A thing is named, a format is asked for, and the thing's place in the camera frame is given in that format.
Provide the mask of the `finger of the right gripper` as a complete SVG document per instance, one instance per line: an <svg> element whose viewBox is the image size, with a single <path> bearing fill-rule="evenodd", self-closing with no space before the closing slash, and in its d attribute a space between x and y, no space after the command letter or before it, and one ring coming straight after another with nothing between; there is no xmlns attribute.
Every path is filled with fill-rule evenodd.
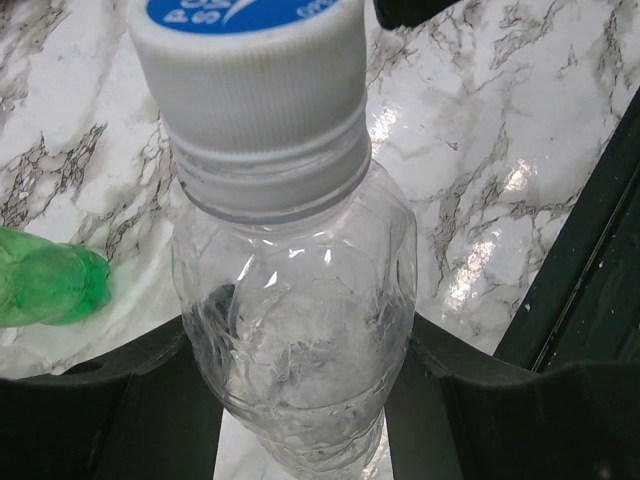
<svg viewBox="0 0 640 480"><path fill-rule="evenodd" d="M416 27L457 3L457 0L374 0L378 23L384 29Z"/></svg>

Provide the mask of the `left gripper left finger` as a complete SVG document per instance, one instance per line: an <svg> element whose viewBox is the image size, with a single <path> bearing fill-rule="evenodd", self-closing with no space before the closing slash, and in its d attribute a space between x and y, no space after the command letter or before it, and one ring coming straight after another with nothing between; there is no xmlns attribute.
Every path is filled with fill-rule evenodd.
<svg viewBox="0 0 640 480"><path fill-rule="evenodd" d="M1 382L4 479L211 479L222 407L175 318L62 375Z"/></svg>

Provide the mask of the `clear bottle blue cap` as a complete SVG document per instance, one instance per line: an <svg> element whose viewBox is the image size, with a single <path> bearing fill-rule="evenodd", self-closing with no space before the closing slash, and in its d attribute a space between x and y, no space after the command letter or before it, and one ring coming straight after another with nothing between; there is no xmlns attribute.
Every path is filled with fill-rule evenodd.
<svg viewBox="0 0 640 480"><path fill-rule="evenodd" d="M356 478L379 445L417 290L415 216L369 136L179 173L172 273L206 383L294 477Z"/></svg>

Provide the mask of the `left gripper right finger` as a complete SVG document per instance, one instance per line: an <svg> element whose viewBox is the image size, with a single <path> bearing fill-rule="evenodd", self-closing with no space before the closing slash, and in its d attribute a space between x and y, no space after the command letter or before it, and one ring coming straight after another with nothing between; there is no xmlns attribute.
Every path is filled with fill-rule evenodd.
<svg viewBox="0 0 640 480"><path fill-rule="evenodd" d="M416 317L385 405L398 479L635 479L639 367L534 373Z"/></svg>

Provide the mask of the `green plastic bottle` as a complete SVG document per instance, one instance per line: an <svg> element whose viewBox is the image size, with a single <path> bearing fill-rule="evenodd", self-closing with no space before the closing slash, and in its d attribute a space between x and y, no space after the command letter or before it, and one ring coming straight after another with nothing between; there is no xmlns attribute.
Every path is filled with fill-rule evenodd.
<svg viewBox="0 0 640 480"><path fill-rule="evenodd" d="M112 298L111 268L99 254L1 229L1 326L69 325Z"/></svg>

